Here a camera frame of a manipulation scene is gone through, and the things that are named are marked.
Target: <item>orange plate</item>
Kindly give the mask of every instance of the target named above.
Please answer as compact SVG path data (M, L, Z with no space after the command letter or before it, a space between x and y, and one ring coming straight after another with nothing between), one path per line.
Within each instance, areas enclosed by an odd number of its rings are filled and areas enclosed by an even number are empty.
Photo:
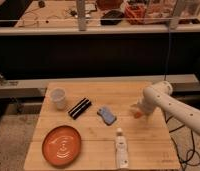
M53 166L61 167L71 163L80 153L81 137L70 126L54 128L45 137L42 153Z

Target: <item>cable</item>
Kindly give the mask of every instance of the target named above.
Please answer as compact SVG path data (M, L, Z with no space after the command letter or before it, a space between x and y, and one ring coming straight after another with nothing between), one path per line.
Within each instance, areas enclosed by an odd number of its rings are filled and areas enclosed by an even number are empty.
M24 19L24 17L25 17L25 15L26 14L33 14L34 15L34 23L32 23L32 24L25 24L25 19ZM21 20L22 20L22 25L21 26L19 26L19 27L29 27L29 26L33 26L33 25L36 25L37 24L37 26L39 25L39 21L37 21L38 20L38 15L35 13L35 12L32 12L32 10L31 11L28 11L28 12L26 12L22 17L21 17Z
M173 116L170 116L165 122L168 123L172 118Z
M170 55L171 55L171 46L172 46L172 37L171 37L171 31L170 28L168 27L168 53L165 61L165 73L164 73L164 81L167 79L167 73L168 73L168 65L169 65L169 60L170 60Z
M185 125L181 125L181 126L175 128L175 129L172 129L172 130L169 131L169 133L175 132L175 131L177 131L177 130L183 128L184 126L185 126Z
M172 130L172 132L174 131L177 131L179 129L182 128L182 126ZM178 156L178 159L179 159L179 162L180 162L180 165L181 165L181 169L182 171L185 171L187 169L187 166L199 166L200 165L200 154L198 151L196 151L196 147L195 147L195 140L194 140L194 135L193 135L193 131L190 130L190 133L191 133L191 140L192 140L192 149L189 149L187 152L186 152L186 158L183 159L180 155L179 155L179 149L178 149L178 146L177 146L177 143L176 141L171 137L171 140L173 141L174 143L174 146L175 146L175 149L176 149L176 153L177 153L177 156ZM199 161L197 163L190 163L190 161L193 159L194 155L197 155Z

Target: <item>gray floor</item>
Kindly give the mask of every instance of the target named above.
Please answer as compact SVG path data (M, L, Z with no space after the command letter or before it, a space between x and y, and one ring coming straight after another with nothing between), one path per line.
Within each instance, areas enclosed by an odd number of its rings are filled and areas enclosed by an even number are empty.
M1 171L22 171L25 156L29 148L38 115L4 115L0 120L0 170ZM179 125L176 120L169 122L169 128ZM185 156L185 152L191 147L190 132L183 128L171 134L178 144L180 154ZM196 147L200 153L200 137L195 136ZM200 171L198 167L188 167L187 171Z
M0 120L0 171L22 171L38 115L4 115Z

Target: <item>bottle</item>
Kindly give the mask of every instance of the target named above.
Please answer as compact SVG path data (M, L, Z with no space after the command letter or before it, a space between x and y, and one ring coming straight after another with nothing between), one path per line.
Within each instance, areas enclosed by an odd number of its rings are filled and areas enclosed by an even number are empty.
M128 150L126 138L123 136L122 129L117 128L116 137L116 165L118 170L128 169Z

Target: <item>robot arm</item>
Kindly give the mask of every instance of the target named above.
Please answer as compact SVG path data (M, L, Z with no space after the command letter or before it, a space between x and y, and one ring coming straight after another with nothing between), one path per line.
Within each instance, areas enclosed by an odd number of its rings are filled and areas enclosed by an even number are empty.
M170 97L172 90L167 81L146 87L143 99L136 104L135 116L151 114L158 106L200 135L200 110Z

